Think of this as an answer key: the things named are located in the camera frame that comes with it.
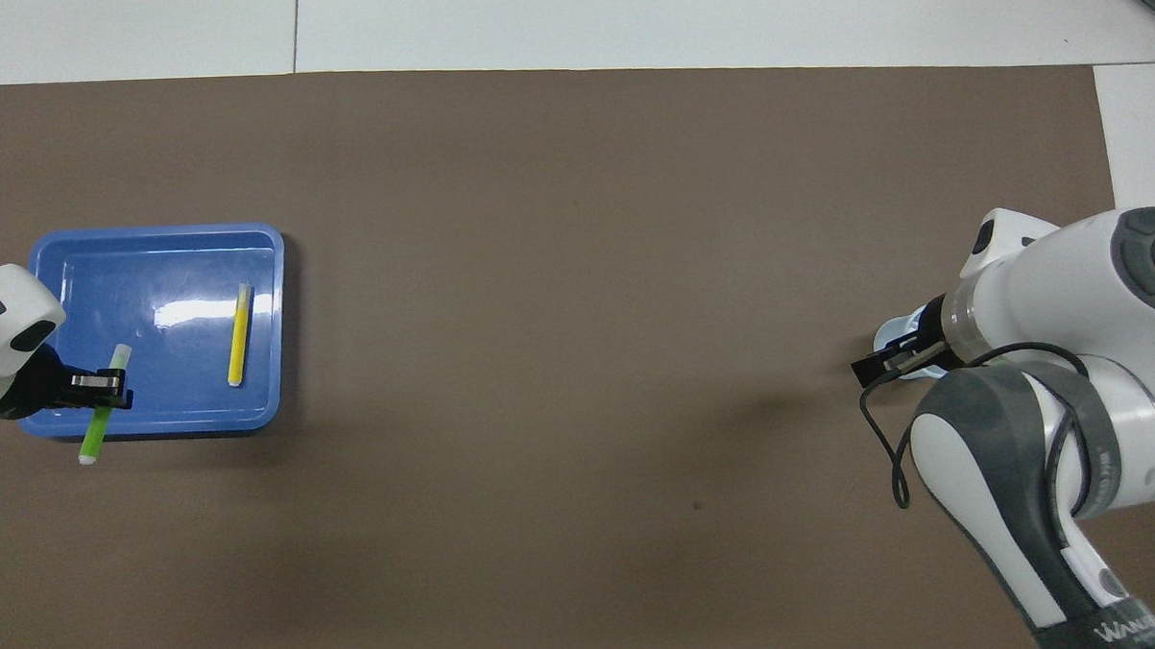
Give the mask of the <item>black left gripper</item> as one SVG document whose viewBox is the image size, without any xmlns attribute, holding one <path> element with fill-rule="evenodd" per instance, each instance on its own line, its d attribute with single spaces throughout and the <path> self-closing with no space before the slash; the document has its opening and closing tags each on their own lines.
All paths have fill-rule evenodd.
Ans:
<svg viewBox="0 0 1155 649">
<path fill-rule="evenodd" d="M 125 370 L 74 373 L 60 360 L 55 348 L 43 344 L 28 358 L 0 397 L 0 420 L 15 422 L 44 409 L 131 409 L 135 394 L 126 387 Z M 62 398 L 64 389 L 70 394 Z"/>
</svg>

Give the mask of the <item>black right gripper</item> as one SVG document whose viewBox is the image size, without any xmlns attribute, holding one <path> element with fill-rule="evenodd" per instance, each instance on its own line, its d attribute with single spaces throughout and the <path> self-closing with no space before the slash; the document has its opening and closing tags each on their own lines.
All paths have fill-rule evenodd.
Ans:
<svg viewBox="0 0 1155 649">
<path fill-rule="evenodd" d="M 975 359 L 973 294 L 954 292 L 929 300 L 919 313 L 912 340 L 896 340 L 854 360 L 850 368 L 860 389 L 897 379 L 940 379 Z"/>
</svg>

